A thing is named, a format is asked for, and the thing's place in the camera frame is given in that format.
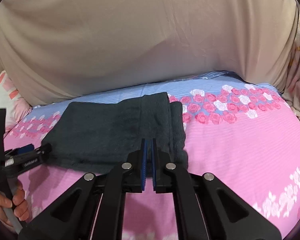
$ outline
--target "pink bedsheet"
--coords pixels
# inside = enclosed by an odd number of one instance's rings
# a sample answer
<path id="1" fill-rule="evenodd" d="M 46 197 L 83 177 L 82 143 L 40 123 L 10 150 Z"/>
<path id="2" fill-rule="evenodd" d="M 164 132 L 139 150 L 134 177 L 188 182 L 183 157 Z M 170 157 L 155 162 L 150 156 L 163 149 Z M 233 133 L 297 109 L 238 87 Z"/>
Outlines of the pink bedsheet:
<path id="1" fill-rule="evenodd" d="M 284 101 L 273 98 L 275 107 L 249 112 L 243 107 L 235 114 L 225 111 L 221 117 L 185 113 L 185 149 L 189 154 L 189 172 L 214 173 L 285 237 L 300 218 L 300 122 Z M 190 105 L 187 98 L 170 95 L 170 100 L 174 99 L 183 101 L 187 113 L 197 107 Z M 45 121 L 48 124 L 41 124 L 39 116 L 19 124 L 5 138 L 5 148 L 29 143 L 39 146 L 59 118 L 56 112 Z M 26 136 L 20 132 L 22 126 L 26 130 L 32 123 L 40 126 L 36 134 Z M 82 174 L 45 165 L 22 174 L 19 179 L 26 191 L 31 217 L 38 215 Z M 122 239 L 126 240 L 178 239 L 172 195 L 156 195 L 147 180 L 143 194 L 127 195 L 123 230 Z"/>

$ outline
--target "blue striped fabric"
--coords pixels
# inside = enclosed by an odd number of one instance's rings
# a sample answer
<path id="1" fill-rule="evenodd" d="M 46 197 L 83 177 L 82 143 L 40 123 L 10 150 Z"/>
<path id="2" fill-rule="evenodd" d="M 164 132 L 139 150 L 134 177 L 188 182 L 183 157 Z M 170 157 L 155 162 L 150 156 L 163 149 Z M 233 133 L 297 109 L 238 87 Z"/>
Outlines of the blue striped fabric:
<path id="1" fill-rule="evenodd" d="M 39 117 L 41 115 L 45 115 L 45 118 L 47 118 L 56 111 L 59 111 L 60 114 L 62 114 L 70 102 L 116 104 L 128 98 L 136 98 L 160 92 L 167 92 L 170 95 L 180 98 L 182 96 L 189 96 L 190 91 L 193 89 L 200 89 L 212 94 L 219 94 L 223 85 L 229 85 L 236 89 L 244 89 L 245 84 L 246 82 L 242 81 L 234 72 L 213 71 L 179 80 L 144 84 L 91 94 L 47 106 L 35 106 L 26 119 L 34 116 Z M 276 88 L 266 83 L 257 84 L 257 86 L 277 91 Z"/>

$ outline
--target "human hand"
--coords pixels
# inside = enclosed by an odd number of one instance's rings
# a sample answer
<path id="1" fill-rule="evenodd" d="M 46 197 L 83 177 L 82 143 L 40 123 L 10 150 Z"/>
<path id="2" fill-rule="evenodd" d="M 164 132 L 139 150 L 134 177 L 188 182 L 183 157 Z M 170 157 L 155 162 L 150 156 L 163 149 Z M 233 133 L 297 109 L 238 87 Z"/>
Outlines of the human hand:
<path id="1" fill-rule="evenodd" d="M 12 199 L 13 203 L 16 205 L 14 214 L 19 218 L 20 221 L 24 221 L 29 217 L 28 203 L 25 200 L 25 191 L 23 190 L 22 183 L 19 180 L 17 182 L 17 187 L 18 189 Z M 8 220 L 6 214 L 2 209 L 3 207 L 11 208 L 12 202 L 8 198 L 0 194 L 0 220 L 9 226 L 12 226 L 11 222 Z"/>

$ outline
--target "metal screw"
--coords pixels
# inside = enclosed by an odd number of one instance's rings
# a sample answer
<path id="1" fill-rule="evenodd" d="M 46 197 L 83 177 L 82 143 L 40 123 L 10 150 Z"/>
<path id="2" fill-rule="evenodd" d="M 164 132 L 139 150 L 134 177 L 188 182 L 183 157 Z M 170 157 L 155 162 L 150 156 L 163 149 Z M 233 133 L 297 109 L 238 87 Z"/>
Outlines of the metal screw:
<path id="1" fill-rule="evenodd" d="M 122 167 L 124 170 L 129 170 L 129 169 L 131 169 L 132 165 L 131 165 L 131 163 L 123 163 L 123 164 L 121 165 L 121 167 Z"/>
<path id="2" fill-rule="evenodd" d="M 92 173 L 86 173 L 83 177 L 85 180 L 89 181 L 94 178 L 94 175 Z"/>
<path id="3" fill-rule="evenodd" d="M 167 163 L 166 168 L 168 170 L 174 170 L 176 168 L 176 165 L 174 163 Z"/>
<path id="4" fill-rule="evenodd" d="M 205 173 L 203 176 L 206 180 L 213 180 L 214 179 L 214 175 L 212 173 Z"/>

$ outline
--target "gray grip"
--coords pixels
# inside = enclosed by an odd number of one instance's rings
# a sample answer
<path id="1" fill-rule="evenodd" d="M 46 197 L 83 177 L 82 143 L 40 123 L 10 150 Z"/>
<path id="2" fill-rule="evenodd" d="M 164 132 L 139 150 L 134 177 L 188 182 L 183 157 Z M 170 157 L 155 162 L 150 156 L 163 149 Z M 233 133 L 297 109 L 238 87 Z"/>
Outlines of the gray grip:
<path id="1" fill-rule="evenodd" d="M 17 182 L 18 182 L 18 178 L 8 179 L 8 185 L 13 196 L 16 194 L 18 189 Z"/>
<path id="2" fill-rule="evenodd" d="M 8 179 L 8 184 L 11 190 L 12 195 L 14 196 L 17 191 L 17 181 L 18 178 Z M 21 229 L 23 228 L 19 219 L 14 215 L 12 208 L 3 208 L 4 213 L 6 214 L 7 218 L 13 225 L 17 234 L 20 233 Z"/>

